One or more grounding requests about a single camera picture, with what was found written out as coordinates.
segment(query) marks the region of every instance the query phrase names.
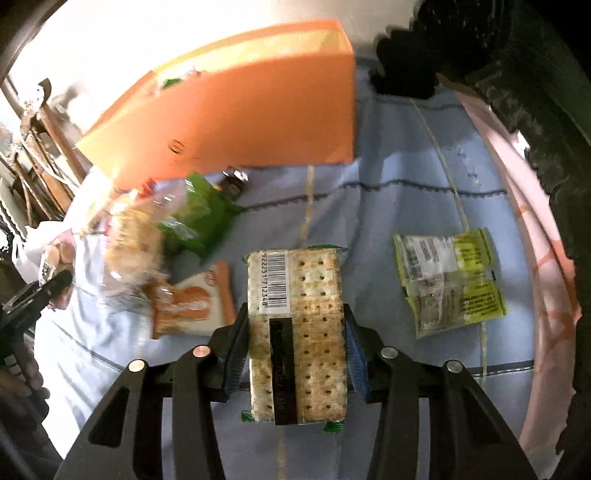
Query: snack packet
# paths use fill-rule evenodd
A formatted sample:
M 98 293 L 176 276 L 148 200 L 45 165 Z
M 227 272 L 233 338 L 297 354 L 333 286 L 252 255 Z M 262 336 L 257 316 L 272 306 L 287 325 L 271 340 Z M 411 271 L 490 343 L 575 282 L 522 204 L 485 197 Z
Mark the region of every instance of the snack packet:
M 158 192 L 152 187 L 134 192 L 116 199 L 111 206 L 103 269 L 106 296 L 131 293 L 158 274 L 163 233 L 157 223 L 186 201 L 187 183 L 171 181 Z
M 213 264 L 176 285 L 150 284 L 145 289 L 153 312 L 152 338 L 161 335 L 211 335 L 236 319 L 228 266 Z
M 187 202 L 164 219 L 159 228 L 166 233 L 166 250 L 189 250 L 205 260 L 243 208 L 232 203 L 201 175 L 187 177 Z
M 72 230 L 59 234 L 55 240 L 43 248 L 41 266 L 39 268 L 39 285 L 43 285 L 63 270 L 69 270 L 74 276 L 74 260 L 76 259 L 76 243 Z M 74 280 L 58 297 L 51 299 L 52 309 L 65 310 L 70 303 Z
M 418 338 L 506 315 L 483 229 L 453 237 L 395 235 L 394 244 Z

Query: cookie package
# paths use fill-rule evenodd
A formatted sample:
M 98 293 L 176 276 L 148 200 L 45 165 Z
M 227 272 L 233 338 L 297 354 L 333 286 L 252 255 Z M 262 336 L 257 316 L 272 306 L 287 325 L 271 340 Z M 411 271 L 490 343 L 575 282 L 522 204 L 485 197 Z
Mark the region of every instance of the cookie package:
M 153 283 L 144 291 L 151 301 L 153 339 L 162 335 L 211 335 L 236 319 L 224 262 L 176 285 Z

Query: orange box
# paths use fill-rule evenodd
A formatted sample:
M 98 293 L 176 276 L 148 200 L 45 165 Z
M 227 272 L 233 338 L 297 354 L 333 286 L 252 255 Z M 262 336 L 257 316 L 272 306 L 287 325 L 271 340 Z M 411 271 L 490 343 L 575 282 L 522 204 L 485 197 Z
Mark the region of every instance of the orange box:
M 160 90 L 191 69 L 202 74 Z M 354 76 L 337 21 L 243 33 L 148 72 L 77 146 L 123 189 L 228 165 L 349 163 Z

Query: white wall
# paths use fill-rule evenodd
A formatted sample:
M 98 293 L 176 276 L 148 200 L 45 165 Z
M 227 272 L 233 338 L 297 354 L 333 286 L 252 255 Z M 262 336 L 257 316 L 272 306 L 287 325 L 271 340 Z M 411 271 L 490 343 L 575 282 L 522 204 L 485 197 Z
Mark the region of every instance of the white wall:
M 69 0 L 21 53 L 22 95 L 45 77 L 54 93 L 80 82 L 83 129 L 153 67 L 201 45 L 270 24 L 337 18 L 359 51 L 387 25 L 406 27 L 413 0 Z

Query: bed sheet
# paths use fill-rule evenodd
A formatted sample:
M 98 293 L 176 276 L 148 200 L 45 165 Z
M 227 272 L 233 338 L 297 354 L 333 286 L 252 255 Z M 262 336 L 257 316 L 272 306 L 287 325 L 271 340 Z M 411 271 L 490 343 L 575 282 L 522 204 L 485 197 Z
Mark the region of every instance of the bed sheet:
M 503 392 L 494 398 L 501 411 L 513 411 L 516 404 L 524 402 L 527 406 L 531 376 L 518 375 L 511 377 L 517 380 L 504 383 L 500 372 L 511 373 L 515 366 L 519 372 L 532 367 L 530 269 L 491 155 L 452 90 L 438 87 L 431 99 L 412 101 L 374 94 L 367 78 L 366 64 L 360 61 L 355 161 L 348 166 L 315 168 L 308 242 L 348 249 L 342 262 L 343 299 L 351 305 L 358 322 L 375 328 L 386 344 L 419 361 L 442 364 L 456 358 L 478 371 L 482 366 L 480 325 L 416 340 L 412 312 L 397 274 L 392 242 L 395 233 L 454 235 L 463 229 L 439 149 L 470 227 L 488 228 L 498 257 L 495 273 L 509 313 L 486 323 L 489 369 L 499 374 L 495 386 L 489 388 Z M 92 177 L 99 175 L 97 171 L 91 173 L 79 197 L 90 195 L 85 192 L 92 189 Z M 246 301 L 243 255 L 264 248 L 299 247 L 306 212 L 305 167 L 253 168 L 248 175 L 248 188 L 240 198 L 246 210 L 210 259 L 228 262 L 237 307 Z M 80 209 L 72 212 L 79 215 Z M 151 365 L 173 361 L 207 340 L 169 336 L 145 341 L 147 328 L 141 317 L 124 310 L 98 308 L 96 289 L 104 245 L 101 236 L 78 240 L 77 286 L 70 306 L 63 312 L 44 312 L 37 325 L 35 356 L 52 392 L 44 425 L 62 455 L 92 408 L 131 360 L 142 356 Z M 190 252 L 171 262 L 174 281 L 202 269 Z M 515 382 L 520 385 L 517 390 Z M 244 472 L 251 471 L 253 464 L 260 479 L 277 478 L 283 473 L 290 479 L 365 477 L 369 452 L 359 447 L 358 439 L 370 438 L 375 432 L 377 419 L 371 413 L 375 408 L 351 398 L 344 431 L 331 436 L 322 433 L 319 425 L 275 428 L 242 424 L 239 412 L 248 408 L 248 403 L 248 394 L 239 393 L 228 404 L 214 405 L 228 478 L 249 478 Z M 522 423 L 523 418 L 512 420 L 516 434 Z M 163 440 L 165 458 L 170 457 L 169 441 L 170 432 Z M 365 460 L 350 461 L 358 450 L 365 452 Z

